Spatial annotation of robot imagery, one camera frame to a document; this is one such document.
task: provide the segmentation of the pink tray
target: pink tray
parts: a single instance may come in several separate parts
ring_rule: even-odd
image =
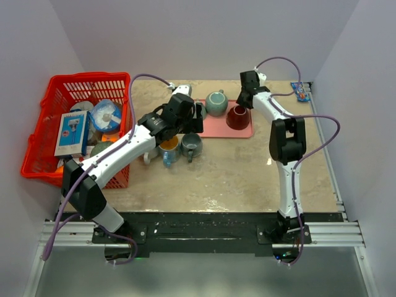
[[[235,100],[228,100],[228,108],[224,115],[219,117],[210,116],[209,114],[204,119],[204,131],[199,133],[203,138],[250,138],[253,136],[253,121],[250,110],[247,112],[250,115],[250,123],[248,127],[243,130],[234,130],[228,127],[225,119],[229,110],[236,105]]]

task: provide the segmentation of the orange plastic basket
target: orange plastic basket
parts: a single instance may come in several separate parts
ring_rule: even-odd
[[[127,88],[131,78],[128,73],[86,72],[54,76],[42,99],[41,113],[28,147],[20,174],[24,178],[40,179],[57,187],[62,186],[62,173],[55,173],[59,159],[54,157],[59,125],[63,113],[68,113],[77,102],[91,101],[96,105],[110,99],[123,105],[119,136],[132,127]],[[128,187],[129,165],[117,173],[106,189]]]

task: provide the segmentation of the red mug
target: red mug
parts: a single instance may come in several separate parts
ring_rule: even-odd
[[[249,110],[240,105],[236,105],[227,113],[226,123],[234,130],[243,130],[250,123]]]

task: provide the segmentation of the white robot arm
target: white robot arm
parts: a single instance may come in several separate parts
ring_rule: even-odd
[[[284,116],[284,113],[286,113],[286,110],[276,101],[273,101],[274,104],[278,106],[280,110],[282,110],[284,113],[280,113],[278,110],[276,110],[269,102],[271,93],[266,92],[259,92],[257,95],[253,96],[253,108],[257,111],[259,111],[261,114],[264,115],[265,119],[267,120],[268,123],[272,123],[274,120],[277,119],[288,119],[287,117]],[[293,202],[293,192],[291,188],[292,180],[291,180],[291,172],[293,171],[293,168],[295,167],[297,160],[296,161],[290,161],[286,165],[283,164],[280,161],[276,161],[277,166],[278,166],[278,172],[279,172],[279,187],[280,187],[280,205],[279,205],[279,212],[280,214],[284,217],[290,217],[290,218],[296,218],[296,209],[295,209],[295,204]],[[301,201],[300,201],[300,196],[299,196],[299,171],[300,171],[301,165],[295,169],[295,188],[296,188],[296,202],[298,205],[298,212],[301,214],[303,213],[303,209],[301,207]]]
[[[267,236],[273,242],[279,242],[285,234],[301,230],[298,218],[301,219],[304,228],[304,214],[299,196],[301,166],[296,167],[296,164],[306,152],[305,123],[303,118],[294,118],[290,113],[286,113],[286,110],[271,98],[270,90],[260,83],[263,76],[257,70],[240,73],[241,93],[236,102],[245,108],[258,110],[271,124],[269,150],[278,166],[280,206],[278,220]]]
[[[107,203],[101,189],[121,169],[130,164],[138,156],[149,152],[163,141],[171,139],[177,133],[203,132],[201,107],[194,105],[190,98],[191,86],[180,85],[171,96],[168,104],[159,106],[162,114],[156,111],[146,114],[136,125],[133,137],[129,131],[124,137],[92,158],[78,165],[73,160],[64,168],[62,194],[66,196],[76,179],[92,165],[80,186],[71,196],[70,203],[86,220],[93,220],[105,227],[109,232],[116,233],[125,228],[124,219]],[[102,162],[97,160],[120,146],[115,153],[110,154]]]

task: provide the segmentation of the marble table surface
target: marble table surface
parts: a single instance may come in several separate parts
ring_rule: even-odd
[[[192,97],[205,98],[223,89],[230,100],[240,91],[237,80],[170,80],[192,85]],[[272,93],[291,92],[290,82],[269,81]],[[166,103],[170,91],[161,82],[138,80],[132,88],[137,119]],[[309,114],[309,103],[294,95],[278,97],[293,114]],[[204,139],[202,155],[192,163],[181,157],[170,169],[160,157],[145,165],[131,163],[127,189],[104,190],[108,202],[120,212],[276,212],[279,205],[278,170],[269,154],[270,124],[252,111],[254,135],[250,139]],[[306,120],[307,152],[321,144],[313,119]],[[301,200],[305,212],[336,212],[337,206],[323,152],[301,167]],[[69,205],[66,211],[73,211]]]

